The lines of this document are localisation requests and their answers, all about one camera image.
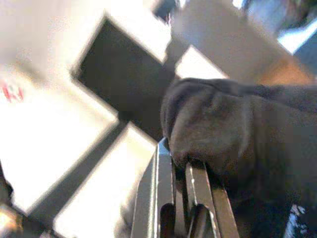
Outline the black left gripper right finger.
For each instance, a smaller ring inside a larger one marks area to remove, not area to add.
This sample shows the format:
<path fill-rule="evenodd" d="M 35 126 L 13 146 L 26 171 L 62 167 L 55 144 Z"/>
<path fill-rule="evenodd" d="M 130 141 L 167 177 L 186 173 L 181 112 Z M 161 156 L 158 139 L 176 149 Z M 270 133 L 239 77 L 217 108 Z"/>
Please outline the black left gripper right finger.
<path fill-rule="evenodd" d="M 189 238 L 238 238 L 239 233 L 226 190 L 210 176 L 203 162 L 186 165 Z"/>

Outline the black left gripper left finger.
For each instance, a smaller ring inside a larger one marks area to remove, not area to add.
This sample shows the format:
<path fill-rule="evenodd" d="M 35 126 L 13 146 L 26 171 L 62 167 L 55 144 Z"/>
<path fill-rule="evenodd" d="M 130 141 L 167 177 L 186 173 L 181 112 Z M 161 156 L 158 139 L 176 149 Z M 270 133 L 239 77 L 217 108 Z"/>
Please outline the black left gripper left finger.
<path fill-rule="evenodd" d="M 163 138 L 138 185 L 131 237 L 173 238 L 175 199 L 175 169 Z"/>

